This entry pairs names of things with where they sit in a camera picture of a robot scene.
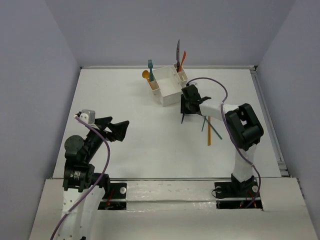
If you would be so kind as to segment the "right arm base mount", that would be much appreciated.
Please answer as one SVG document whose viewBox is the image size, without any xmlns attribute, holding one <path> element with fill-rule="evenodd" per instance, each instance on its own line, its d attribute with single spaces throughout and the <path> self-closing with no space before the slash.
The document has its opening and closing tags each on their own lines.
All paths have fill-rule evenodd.
<svg viewBox="0 0 320 240">
<path fill-rule="evenodd" d="M 211 195 L 216 201 L 218 210 L 235 209 L 263 209 L 260 194 L 256 196 L 258 183 L 255 181 L 248 189 L 236 193 L 231 189 L 230 181 L 218 181 L 214 183 Z"/>
</svg>

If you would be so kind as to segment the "metal table knife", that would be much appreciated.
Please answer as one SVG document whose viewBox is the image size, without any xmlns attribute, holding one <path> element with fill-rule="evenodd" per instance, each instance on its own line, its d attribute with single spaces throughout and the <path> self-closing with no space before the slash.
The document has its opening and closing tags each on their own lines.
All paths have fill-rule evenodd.
<svg viewBox="0 0 320 240">
<path fill-rule="evenodd" d="M 176 71 L 179 72 L 180 69 L 180 39 L 177 41 L 176 45 Z"/>
</svg>

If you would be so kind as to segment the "orange plastic knife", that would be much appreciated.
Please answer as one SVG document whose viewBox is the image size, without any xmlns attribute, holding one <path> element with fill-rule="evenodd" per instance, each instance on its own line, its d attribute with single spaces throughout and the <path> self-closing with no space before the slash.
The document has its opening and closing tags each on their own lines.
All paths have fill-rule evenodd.
<svg viewBox="0 0 320 240">
<path fill-rule="evenodd" d="M 183 56 L 182 56 L 182 61 L 181 61 L 180 65 L 179 65 L 179 68 L 178 68 L 178 73 L 180 73 L 182 71 L 182 65 L 183 65 L 183 63 L 184 63 L 184 61 L 186 59 L 186 56 L 187 56 L 187 52 L 184 51 Z"/>
</svg>

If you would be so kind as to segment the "orange chopstick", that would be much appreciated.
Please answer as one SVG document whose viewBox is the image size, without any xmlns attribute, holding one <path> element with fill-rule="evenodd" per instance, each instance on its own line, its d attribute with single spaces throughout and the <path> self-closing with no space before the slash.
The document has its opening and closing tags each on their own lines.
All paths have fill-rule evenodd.
<svg viewBox="0 0 320 240">
<path fill-rule="evenodd" d="M 207 117 L 207 145 L 211 146 L 211 117 Z"/>
</svg>

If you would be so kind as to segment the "orange plastic spoon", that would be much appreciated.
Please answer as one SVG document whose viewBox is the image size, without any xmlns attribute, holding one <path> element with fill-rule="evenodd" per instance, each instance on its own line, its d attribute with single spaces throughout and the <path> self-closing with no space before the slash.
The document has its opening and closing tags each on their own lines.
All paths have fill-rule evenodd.
<svg viewBox="0 0 320 240">
<path fill-rule="evenodd" d="M 142 72 L 142 77 L 147 80 L 150 88 L 152 89 L 153 87 L 152 87 L 152 84 L 151 84 L 151 81 L 150 81 L 150 73 L 149 73 L 149 71 L 148 70 L 144 70 Z"/>
</svg>

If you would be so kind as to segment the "teal plastic fork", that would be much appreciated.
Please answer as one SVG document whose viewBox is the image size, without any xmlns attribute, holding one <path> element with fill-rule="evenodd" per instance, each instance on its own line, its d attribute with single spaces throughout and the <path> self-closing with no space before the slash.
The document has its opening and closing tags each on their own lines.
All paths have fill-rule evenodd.
<svg viewBox="0 0 320 240">
<path fill-rule="evenodd" d="M 153 61 L 151 59 L 148 60 L 147 64 L 149 68 L 149 81 L 153 82 L 154 81 L 154 75 L 153 75 Z"/>
</svg>

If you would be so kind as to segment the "teal chopstick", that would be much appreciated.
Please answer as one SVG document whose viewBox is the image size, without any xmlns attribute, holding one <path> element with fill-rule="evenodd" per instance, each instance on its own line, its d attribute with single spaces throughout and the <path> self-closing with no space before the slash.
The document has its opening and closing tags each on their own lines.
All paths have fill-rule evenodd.
<svg viewBox="0 0 320 240">
<path fill-rule="evenodd" d="M 222 136 L 218 133 L 218 131 L 213 127 L 213 125 L 210 123 L 211 129 L 215 132 L 215 134 L 219 137 L 220 140 L 222 140 Z"/>
<path fill-rule="evenodd" d="M 201 131 L 204 130 L 205 124 L 208 122 L 208 119 L 206 116 L 203 117 L 203 123 L 202 123 L 202 127 L 201 127 Z"/>
</svg>

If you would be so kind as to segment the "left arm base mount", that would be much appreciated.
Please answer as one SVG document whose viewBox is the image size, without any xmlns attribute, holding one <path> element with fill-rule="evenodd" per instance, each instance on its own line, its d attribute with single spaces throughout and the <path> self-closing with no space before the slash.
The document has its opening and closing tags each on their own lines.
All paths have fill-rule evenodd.
<svg viewBox="0 0 320 240">
<path fill-rule="evenodd" d="M 127 183 L 126 182 L 111 182 L 110 191 L 106 193 L 99 206 L 98 210 L 104 211 L 122 211 L 127 209 Z"/>
</svg>

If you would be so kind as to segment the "white utensil caddy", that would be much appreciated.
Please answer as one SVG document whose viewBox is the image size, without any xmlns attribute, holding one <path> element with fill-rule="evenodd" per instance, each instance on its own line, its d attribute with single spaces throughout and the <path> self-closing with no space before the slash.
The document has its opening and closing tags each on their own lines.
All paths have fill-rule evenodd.
<svg viewBox="0 0 320 240">
<path fill-rule="evenodd" d="M 152 70 L 153 81 L 148 81 L 156 100 L 163 106 L 177 104 L 181 101 L 182 88 L 188 81 L 183 67 L 177 71 L 177 64 L 167 65 Z"/>
</svg>

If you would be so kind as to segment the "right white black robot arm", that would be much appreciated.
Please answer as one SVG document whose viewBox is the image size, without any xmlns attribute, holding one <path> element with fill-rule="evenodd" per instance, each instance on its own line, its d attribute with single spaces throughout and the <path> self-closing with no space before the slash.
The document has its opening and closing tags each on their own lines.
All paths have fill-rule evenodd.
<svg viewBox="0 0 320 240">
<path fill-rule="evenodd" d="M 231 180 L 216 183 L 212 191 L 214 197 L 244 198 L 253 187 L 260 190 L 261 183 L 254 177 L 254 172 L 258 171 L 254 165 L 254 154 L 264 129 L 250 104 L 230 105 L 208 96 L 201 97 L 198 88 L 191 84 L 182 88 L 180 112 L 221 120 L 235 147 Z"/>
</svg>

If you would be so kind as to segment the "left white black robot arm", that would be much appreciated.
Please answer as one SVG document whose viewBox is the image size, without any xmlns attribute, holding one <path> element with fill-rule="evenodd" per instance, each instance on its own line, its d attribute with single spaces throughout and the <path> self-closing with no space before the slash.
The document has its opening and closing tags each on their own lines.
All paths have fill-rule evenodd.
<svg viewBox="0 0 320 240">
<path fill-rule="evenodd" d="M 102 144 L 106 145 L 109 161 L 110 142 L 123 141 L 128 120 L 112 123 L 112 117 L 96 118 L 94 111 L 82 110 L 74 118 L 89 132 L 85 138 L 70 136 L 64 143 L 65 165 L 63 173 L 63 206 L 61 219 L 51 239 L 89 240 L 101 200 L 111 191 L 111 181 L 106 170 L 95 172 L 91 160 Z"/>
</svg>

